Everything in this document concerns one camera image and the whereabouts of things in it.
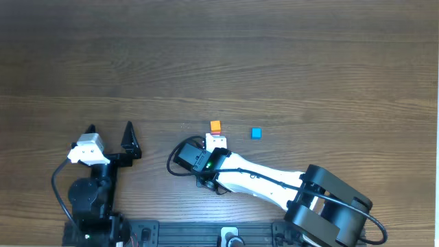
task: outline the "wire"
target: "wire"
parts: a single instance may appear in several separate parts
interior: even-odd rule
[[[175,174],[175,172],[171,171],[170,168],[169,168],[169,162],[170,162],[172,156],[174,155],[174,153],[176,152],[176,150],[177,150],[181,145],[185,144],[186,141],[193,140],[194,138],[201,138],[201,139],[203,139],[202,137],[199,137],[199,136],[189,137],[189,138],[185,139],[184,141],[182,141],[181,143],[179,143],[179,144],[174,148],[174,150],[172,151],[172,153],[169,155],[168,162],[167,162],[167,170],[169,171],[170,174],[173,174],[173,175]],[[346,208],[348,208],[348,209],[350,209],[350,210],[352,210],[352,211],[355,211],[355,212],[361,214],[362,216],[364,216],[365,218],[367,218],[367,219],[369,219],[371,222],[373,222],[375,225],[377,225],[378,228],[381,230],[381,233],[382,233],[382,235],[383,235],[383,238],[382,238],[381,240],[379,240],[379,241],[372,241],[372,240],[369,240],[369,239],[359,238],[360,241],[362,241],[362,242],[364,242],[364,243],[366,243],[366,244],[371,244],[371,245],[380,245],[380,244],[384,244],[384,243],[387,242],[387,239],[388,239],[388,233],[387,233],[387,230],[385,229],[384,225],[383,225],[382,223],[380,223],[380,221],[378,221],[375,217],[371,216],[370,214],[368,214],[368,213],[364,213],[363,211],[361,211],[361,210],[359,210],[359,209],[357,209],[357,208],[355,208],[355,207],[353,207],[353,206],[351,206],[351,205],[349,205],[349,204],[347,204],[347,203],[345,203],[345,202],[342,202],[342,201],[340,201],[340,200],[337,200],[337,199],[335,199],[335,198],[332,198],[332,197],[329,197],[329,196],[325,196],[325,195],[322,195],[322,194],[316,193],[316,192],[311,191],[311,190],[308,190],[308,189],[303,189],[303,188],[296,187],[296,186],[293,186],[293,185],[288,185],[288,184],[286,184],[286,183],[284,183],[284,182],[277,181],[277,180],[275,180],[275,179],[273,179],[273,178],[270,178],[270,177],[268,177],[268,176],[262,175],[262,174],[260,174],[260,173],[254,172],[254,171],[250,171],[250,170],[247,170],[247,169],[237,168],[237,169],[217,169],[217,170],[212,170],[212,171],[197,172],[197,171],[195,171],[195,170],[192,169],[192,170],[191,170],[191,173],[178,174],[178,175],[176,175],[176,176],[190,176],[190,175],[194,175],[194,176],[202,176],[202,175],[211,175],[211,174],[222,173],[222,172],[239,172],[239,173],[247,173],[247,174],[250,174],[250,175],[256,176],[257,178],[262,178],[262,179],[265,179],[265,180],[267,180],[267,181],[270,181],[271,183],[274,183],[274,184],[276,184],[276,185],[279,185],[279,186],[281,186],[282,188],[288,188],[288,189],[296,190],[296,191],[298,191],[298,192],[307,193],[307,194],[309,194],[309,195],[311,195],[311,196],[315,196],[315,197],[318,197],[318,198],[322,198],[322,199],[324,199],[324,200],[326,200],[326,201],[333,202],[333,203],[338,204],[338,205],[340,205],[340,206],[346,207]]]
[[[66,160],[63,161],[61,163],[61,165],[58,166],[58,168],[56,168],[56,170],[52,174],[51,183],[52,183],[52,189],[54,190],[56,199],[58,200],[58,202],[61,205],[61,209],[64,211],[64,213],[66,213],[68,219],[70,220],[71,224],[73,225],[73,228],[80,236],[79,239],[82,239],[81,238],[82,232],[81,232],[80,228],[78,227],[78,225],[76,224],[76,222],[73,220],[73,217],[71,216],[69,210],[67,209],[66,204],[64,204],[64,202],[62,201],[62,198],[61,198],[60,194],[58,193],[58,189],[56,187],[56,176],[61,172],[62,168],[64,168],[64,166],[67,165],[67,163],[69,163],[69,161],[70,160],[68,158],[66,158]]]

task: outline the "wood grain surface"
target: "wood grain surface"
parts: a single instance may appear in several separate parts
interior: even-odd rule
[[[91,123],[107,152],[134,124],[143,158],[116,198],[129,218],[282,219],[167,173],[179,141],[221,120],[249,161],[320,165],[368,196],[386,246],[433,246],[437,79],[436,0],[1,0],[0,244],[61,243],[49,180]],[[88,173],[62,172],[65,200]]]

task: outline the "black cable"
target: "black cable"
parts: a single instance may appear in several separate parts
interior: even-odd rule
[[[80,230],[80,228],[78,227],[78,225],[75,223],[75,221],[73,220],[73,217],[71,216],[69,210],[67,209],[66,204],[64,204],[64,202],[62,201],[62,198],[61,198],[60,194],[58,193],[58,189],[57,189],[57,187],[56,187],[56,175],[58,175],[58,174],[61,172],[62,168],[64,168],[64,166],[67,165],[67,163],[69,163],[69,161],[70,161],[70,160],[69,160],[68,158],[66,158],[66,160],[63,161],[63,162],[61,163],[61,165],[60,165],[58,168],[56,168],[56,170],[55,170],[54,173],[52,174],[52,179],[51,179],[51,182],[52,182],[52,189],[54,190],[54,193],[55,193],[56,199],[57,199],[58,202],[60,203],[62,210],[64,211],[64,213],[66,213],[68,219],[70,220],[71,224],[73,225],[73,228],[74,228],[75,231],[78,233],[78,235],[79,235],[79,239],[82,239],[82,233],[81,233],[81,230]]]
[[[189,138],[185,139],[184,141],[182,141],[181,143],[179,143],[179,144],[174,148],[174,150],[172,150],[172,152],[171,152],[171,154],[169,155],[169,158],[168,158],[168,160],[167,160],[167,170],[168,170],[168,172],[169,172],[170,174],[173,174],[173,175],[174,175],[174,174],[177,174],[177,173],[171,171],[171,169],[170,169],[170,167],[169,167],[169,163],[170,163],[170,161],[171,161],[172,156],[175,154],[175,152],[177,151],[177,149],[178,149],[181,145],[183,145],[183,144],[186,143],[186,141],[190,141],[190,140],[193,140],[193,139],[195,139],[195,138],[200,138],[200,139],[203,139],[203,140],[204,140],[204,138],[203,138],[203,137],[200,137],[200,136],[189,137]],[[259,177],[259,178],[265,179],[265,180],[267,180],[267,181],[270,181],[271,183],[274,183],[274,184],[276,184],[276,185],[279,185],[279,186],[281,186],[282,188],[288,188],[288,189],[296,190],[296,191],[298,191],[298,192],[307,193],[307,194],[309,194],[309,195],[311,195],[311,196],[315,196],[315,197],[318,197],[318,198],[322,198],[322,199],[324,199],[324,200],[327,200],[327,201],[330,201],[330,202],[336,203],[336,204],[338,204],[338,205],[340,205],[340,206],[346,207],[346,208],[348,208],[348,209],[350,209],[350,210],[353,210],[353,211],[355,211],[355,212],[361,214],[362,216],[366,217],[367,219],[369,219],[371,222],[373,222],[375,225],[378,226],[378,228],[381,230],[381,233],[383,234],[383,239],[380,240],[380,241],[372,241],[372,240],[369,240],[369,239],[359,238],[360,241],[362,241],[362,242],[364,242],[364,243],[366,243],[366,244],[371,244],[371,245],[380,245],[380,244],[384,244],[384,243],[387,242],[388,234],[387,234],[387,230],[385,229],[384,225],[383,225],[382,223],[380,223],[380,221],[378,221],[375,217],[371,216],[370,214],[368,214],[368,213],[364,213],[363,211],[361,211],[361,210],[359,210],[359,209],[357,209],[357,208],[355,208],[355,207],[352,207],[351,205],[349,205],[349,204],[347,204],[347,203],[345,203],[345,202],[342,202],[342,201],[340,201],[340,200],[337,200],[337,199],[335,199],[335,198],[332,198],[332,197],[329,197],[329,196],[325,196],[325,195],[322,195],[322,194],[316,193],[316,192],[314,192],[314,191],[310,191],[310,190],[308,190],[308,189],[303,189],[303,188],[296,187],[296,186],[293,186],[293,185],[288,185],[288,184],[286,184],[286,183],[284,183],[284,182],[277,181],[277,180],[275,180],[275,179],[273,179],[273,178],[270,178],[270,177],[268,177],[268,176],[265,176],[265,175],[259,174],[259,173],[257,173],[257,172],[253,172],[253,171],[246,170],[246,169],[241,169],[241,168],[237,168],[237,169],[217,169],[217,170],[204,171],[204,172],[197,172],[197,171],[195,171],[195,170],[191,170],[190,173],[186,173],[186,174],[177,174],[177,175],[175,175],[175,176],[191,176],[191,175],[194,175],[194,176],[202,176],[202,175],[211,175],[211,174],[216,174],[216,173],[221,173],[221,172],[239,172],[239,173],[247,173],[247,174],[250,174],[250,175],[253,175],[253,176],[256,176],[256,177]]]

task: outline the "orange cube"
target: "orange cube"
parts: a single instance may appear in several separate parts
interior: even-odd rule
[[[220,121],[211,121],[211,132],[221,132]]]

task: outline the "tabletop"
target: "tabletop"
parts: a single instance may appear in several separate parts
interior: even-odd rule
[[[89,124],[120,151],[128,120],[143,158],[120,169],[115,206],[130,219],[283,218],[167,173],[174,146],[220,120],[249,161],[319,165],[368,196],[386,246],[434,242],[435,0],[1,0],[0,58],[0,244],[59,245],[52,172]],[[62,171],[66,201],[88,173]]]

